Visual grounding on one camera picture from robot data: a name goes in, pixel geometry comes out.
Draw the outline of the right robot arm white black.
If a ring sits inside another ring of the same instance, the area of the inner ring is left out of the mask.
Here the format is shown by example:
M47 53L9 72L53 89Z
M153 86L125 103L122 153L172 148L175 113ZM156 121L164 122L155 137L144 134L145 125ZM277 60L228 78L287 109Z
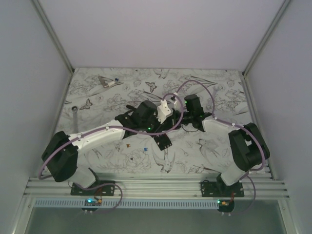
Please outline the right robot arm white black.
M203 133L228 137L233 162L216 178L215 187L219 196L228 197L241 179L247 177L250 172L261 171L264 168L270 151L257 125L230 123L216 117L214 111L206 113L197 95L188 95L182 101L178 94L174 93L172 99L173 116L178 117L179 125L191 124Z

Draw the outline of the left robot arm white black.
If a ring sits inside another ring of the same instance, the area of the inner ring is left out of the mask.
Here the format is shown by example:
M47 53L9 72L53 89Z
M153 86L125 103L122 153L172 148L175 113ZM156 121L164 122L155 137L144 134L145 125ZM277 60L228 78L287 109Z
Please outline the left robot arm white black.
M96 195L100 184L90 168L78 166L79 155L135 134L158 136L161 124L172 114L167 101L162 100L156 106L146 100L138 107L131 107L124 114L89 131L71 135L64 131L57 132L41 156L43 168L48 169L55 182L69 180L79 184L87 195Z

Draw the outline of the black fuse box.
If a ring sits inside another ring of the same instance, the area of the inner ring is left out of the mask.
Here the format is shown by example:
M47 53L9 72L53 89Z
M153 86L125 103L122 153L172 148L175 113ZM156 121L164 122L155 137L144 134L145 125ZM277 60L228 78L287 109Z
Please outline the black fuse box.
M166 134L155 136L154 141L161 151L172 146L172 142Z

